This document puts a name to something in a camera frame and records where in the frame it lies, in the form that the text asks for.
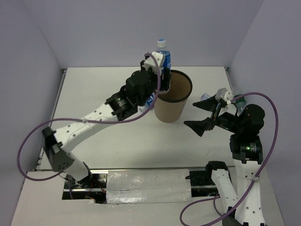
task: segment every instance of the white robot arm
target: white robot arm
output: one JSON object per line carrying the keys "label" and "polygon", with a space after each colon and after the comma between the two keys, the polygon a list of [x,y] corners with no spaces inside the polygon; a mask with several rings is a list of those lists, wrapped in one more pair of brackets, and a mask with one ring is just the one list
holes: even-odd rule
{"label": "white robot arm", "polygon": [[[160,68],[165,56],[153,52]],[[71,152],[81,142],[95,133],[114,124],[106,122],[123,121],[137,113],[137,107],[145,105],[148,98],[155,91],[158,84],[157,68],[152,57],[146,57],[141,63],[141,69],[134,72],[126,80],[118,93],[106,100],[99,108],[82,118],[82,121],[72,123],[57,130],[50,127],[43,129],[44,150],[50,161],[53,171],[65,172],[71,175],[81,187],[91,184],[92,174],[88,166],[81,162]],[[169,90],[171,74],[168,68],[160,73],[160,92]],[[87,120],[101,121],[102,124],[88,123]]]}
{"label": "white robot arm", "polygon": [[233,214],[223,220],[223,226],[266,226],[261,210],[260,178],[254,178],[263,161],[258,133],[264,125],[265,113],[257,105],[248,105],[239,116],[228,112],[220,115],[222,108],[227,107],[232,98],[225,88],[218,90],[215,96],[193,104],[211,111],[211,117],[203,121],[185,121],[184,124],[199,136],[203,136],[206,130],[212,130],[214,126],[234,133],[230,137],[230,149],[237,172],[238,193],[234,190],[224,162],[210,161],[206,165],[207,177],[212,179],[218,189],[224,213],[236,205],[252,180],[255,180],[248,196]]}

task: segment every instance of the white wall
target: white wall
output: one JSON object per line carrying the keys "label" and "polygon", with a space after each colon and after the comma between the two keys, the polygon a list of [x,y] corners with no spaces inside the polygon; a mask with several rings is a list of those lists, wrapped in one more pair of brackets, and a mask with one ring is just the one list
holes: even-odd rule
{"label": "white wall", "polygon": [[[48,120],[60,81],[60,66],[21,0],[0,1],[0,224],[10,225],[24,178],[16,153],[30,129]],[[40,134],[22,154],[32,170],[41,147]]]}
{"label": "white wall", "polygon": [[[279,134],[268,172],[288,226],[300,225],[300,63],[301,1],[265,0],[233,63],[230,78],[245,92],[259,91],[275,101]],[[250,98],[266,110],[260,133],[265,154],[270,147],[274,114],[262,98]]]}
{"label": "white wall", "polygon": [[172,64],[229,66],[263,0],[24,0],[62,67],[136,66],[166,38]]}

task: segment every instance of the white table surface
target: white table surface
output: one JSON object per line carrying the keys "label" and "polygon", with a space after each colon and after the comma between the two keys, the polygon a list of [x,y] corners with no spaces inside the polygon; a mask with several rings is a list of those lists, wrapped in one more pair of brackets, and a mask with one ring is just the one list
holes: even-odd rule
{"label": "white table surface", "polygon": [[[138,67],[68,68],[54,118],[82,118],[118,92]],[[200,167],[210,160],[233,165],[231,133],[221,128],[197,136],[185,120],[204,120],[211,113],[192,106],[205,92],[214,95],[230,85],[224,67],[173,67],[186,73],[193,90],[180,119],[159,121],[150,111],[138,121],[114,125],[79,144],[73,153],[91,169]],[[55,122],[56,129],[68,122]],[[40,168],[50,170],[44,155]]]}
{"label": "white table surface", "polygon": [[[235,168],[229,168],[236,187]],[[53,175],[50,171],[29,172],[34,178]],[[12,226],[181,226],[179,215],[189,202],[95,204],[91,200],[62,200],[64,179],[34,182],[25,180]],[[265,170],[261,173],[261,203],[266,224],[284,226],[281,213]],[[222,211],[222,202],[216,201]],[[186,224],[197,226],[218,218],[213,202],[189,207],[183,216]]]}

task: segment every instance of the wire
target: wire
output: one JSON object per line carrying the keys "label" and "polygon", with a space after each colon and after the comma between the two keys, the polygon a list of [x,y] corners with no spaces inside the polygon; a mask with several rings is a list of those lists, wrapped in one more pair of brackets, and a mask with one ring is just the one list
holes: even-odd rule
{"label": "wire", "polygon": [[[277,109],[276,109],[276,106],[274,104],[274,102],[265,94],[263,93],[258,93],[258,92],[249,92],[249,93],[245,93],[245,94],[242,94],[236,98],[233,98],[231,100],[231,102],[234,102],[242,97],[246,97],[246,96],[250,96],[250,95],[259,95],[259,96],[262,96],[264,98],[266,98],[270,104],[272,105],[273,107],[273,110],[274,110],[274,113],[275,113],[275,133],[274,133],[274,138],[273,138],[273,142],[272,142],[272,145],[271,145],[271,148],[269,150],[269,153],[266,157],[266,159],[263,161],[262,165],[260,166],[260,168],[258,169],[258,171],[256,172],[255,174],[255,178],[258,177],[261,173],[261,171],[263,170],[263,168],[266,166],[266,164],[268,163],[273,151],[274,151],[274,147],[275,147],[275,144],[276,144],[276,140],[277,140],[277,135],[278,135],[278,127],[279,127],[279,118],[278,118],[278,112],[277,112]],[[246,192],[243,194],[243,196],[239,199],[239,201],[232,207],[232,209],[230,209],[229,211],[227,211],[227,213],[223,214],[222,216],[220,216],[219,218],[215,219],[214,221],[211,221],[207,224],[204,224],[204,225],[201,225],[201,226],[211,226],[213,224],[216,224],[217,222],[225,219],[227,216],[229,216],[234,210],[236,210],[236,208],[243,202],[243,200],[248,196],[250,190],[252,189],[253,185],[255,183],[255,180],[253,179],[251,184],[249,185],[249,187],[247,188]],[[187,208],[189,206],[192,206],[193,204],[195,203],[198,203],[198,202],[205,202],[205,201],[209,201],[209,200],[214,200],[214,198],[211,198],[211,199],[203,199],[203,200],[199,200],[199,201],[195,201],[195,202],[192,202],[190,204],[188,204],[187,206],[184,207],[184,209],[181,211],[180,213],[180,222],[182,223],[182,225],[184,226],[190,226],[190,225],[187,225],[184,223],[182,217],[183,217],[183,213],[185,212],[185,210],[187,210]]]}
{"label": "wire", "polygon": [[237,115],[237,113],[238,113],[238,108],[237,108],[236,104],[235,104],[235,103],[233,103],[233,102],[232,102],[231,104],[233,104],[233,105],[236,107],[235,116],[236,116],[236,117],[238,117],[238,115]]}
{"label": "wire", "polygon": [[217,207],[216,207],[216,204],[215,204],[216,199],[219,199],[219,198],[220,198],[218,195],[219,195],[219,194],[216,193],[216,195],[215,195],[215,197],[214,197],[214,199],[213,199],[213,207],[214,207],[215,211],[218,213],[218,215],[222,216],[222,214],[218,211],[218,209],[217,209]]}
{"label": "wire", "polygon": [[[151,54],[151,53],[146,53],[144,55],[145,57],[151,57],[154,62],[155,62],[155,65],[156,65],[156,69],[157,69],[157,79],[158,79],[158,82],[157,82],[157,89],[156,89],[156,95],[154,97],[154,101],[151,103],[150,107],[147,108],[142,114],[138,115],[137,117],[133,118],[133,119],[130,119],[130,120],[124,120],[124,121],[96,121],[96,120],[86,120],[85,122],[89,122],[89,123],[99,123],[99,124],[121,124],[121,123],[127,123],[127,122],[132,122],[132,121],[136,121],[140,118],[142,118],[147,112],[150,111],[150,109],[152,109],[152,107],[154,106],[158,96],[159,96],[159,92],[160,92],[160,87],[161,87],[161,78],[160,78],[160,74],[161,74],[161,71],[160,71],[160,68],[158,66],[158,63],[156,61],[156,58]],[[21,151],[26,143],[26,141],[28,140],[28,138],[37,130],[39,129],[40,127],[44,126],[44,125],[47,125],[51,122],[54,122],[54,121],[77,121],[77,122],[82,122],[83,123],[83,120],[82,119],[74,119],[74,118],[58,118],[58,119],[51,119],[51,120],[48,120],[46,122],[43,122],[41,123],[40,125],[36,126],[35,128],[32,129],[32,131],[30,131],[27,136],[25,137],[25,139],[23,140],[23,142],[21,143],[20,147],[19,147],[19,150],[18,150],[18,153],[17,153],[17,167],[18,167],[18,170],[19,172],[22,174],[23,177],[25,177],[26,179],[28,180],[32,180],[32,181],[45,181],[45,180],[50,180],[52,178],[55,178],[56,176],[58,176],[60,173],[62,172],[59,172],[59,173],[56,173],[50,177],[47,177],[47,178],[41,178],[41,179],[37,179],[37,178],[32,178],[30,176],[28,176],[21,168],[21,163],[20,163],[20,156],[21,156]]]}
{"label": "wire", "polygon": [[71,176],[70,175],[68,175],[68,187],[69,187],[70,198],[73,199],[72,190],[71,190]]}
{"label": "wire", "polygon": [[63,179],[65,179],[65,180],[68,180],[67,178],[62,177],[61,174],[59,174],[58,176],[61,177],[61,178],[63,178]]}

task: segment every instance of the white bottle cap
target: white bottle cap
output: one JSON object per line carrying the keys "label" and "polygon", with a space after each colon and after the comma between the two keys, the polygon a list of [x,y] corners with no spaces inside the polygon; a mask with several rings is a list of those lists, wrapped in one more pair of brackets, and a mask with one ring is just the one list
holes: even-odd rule
{"label": "white bottle cap", "polygon": [[158,42],[157,42],[157,46],[159,48],[166,47],[166,40],[165,39],[159,39]]}

